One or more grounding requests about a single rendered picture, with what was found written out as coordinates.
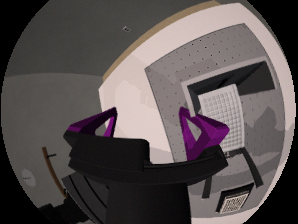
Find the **white well plate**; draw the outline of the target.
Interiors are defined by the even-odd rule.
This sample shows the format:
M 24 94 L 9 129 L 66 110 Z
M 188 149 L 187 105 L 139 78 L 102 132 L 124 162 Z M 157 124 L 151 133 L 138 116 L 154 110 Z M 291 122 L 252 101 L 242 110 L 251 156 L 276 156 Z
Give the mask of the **white well plate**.
M 230 129 L 229 133 L 220 143 L 223 152 L 244 147 L 244 119 L 236 84 L 198 95 L 198 98 L 203 115 L 226 124 Z

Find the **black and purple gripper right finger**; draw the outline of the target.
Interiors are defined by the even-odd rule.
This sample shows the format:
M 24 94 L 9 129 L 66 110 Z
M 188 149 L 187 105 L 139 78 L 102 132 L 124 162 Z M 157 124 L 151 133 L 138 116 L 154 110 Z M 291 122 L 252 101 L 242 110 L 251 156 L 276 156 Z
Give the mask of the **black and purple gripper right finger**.
M 185 117 L 201 129 L 201 135 L 197 141 L 195 140 Z M 196 117 L 191 118 L 189 109 L 184 107 L 180 107 L 179 119 L 187 161 L 196 159 L 207 147 L 220 145 L 230 131 L 226 124 L 204 115 L 197 114 Z

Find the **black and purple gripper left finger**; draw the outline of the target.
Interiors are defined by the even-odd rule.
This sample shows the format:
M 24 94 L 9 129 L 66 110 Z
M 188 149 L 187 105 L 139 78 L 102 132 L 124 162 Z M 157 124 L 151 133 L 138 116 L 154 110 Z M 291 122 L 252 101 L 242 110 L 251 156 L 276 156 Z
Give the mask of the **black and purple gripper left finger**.
M 102 113 L 71 124 L 67 130 L 76 131 L 82 134 L 95 135 L 96 129 L 110 119 L 108 127 L 103 136 L 113 137 L 117 121 L 117 115 L 117 109 L 116 107 L 113 107 Z

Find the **beige well plate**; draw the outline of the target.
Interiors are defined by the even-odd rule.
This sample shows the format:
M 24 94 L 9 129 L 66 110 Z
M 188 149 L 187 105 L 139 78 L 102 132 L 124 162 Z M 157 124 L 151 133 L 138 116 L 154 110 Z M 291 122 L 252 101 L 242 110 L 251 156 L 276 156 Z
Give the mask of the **beige well plate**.
M 225 196 L 223 205 L 220 209 L 220 213 L 227 213 L 239 210 L 248 194 L 249 190 Z

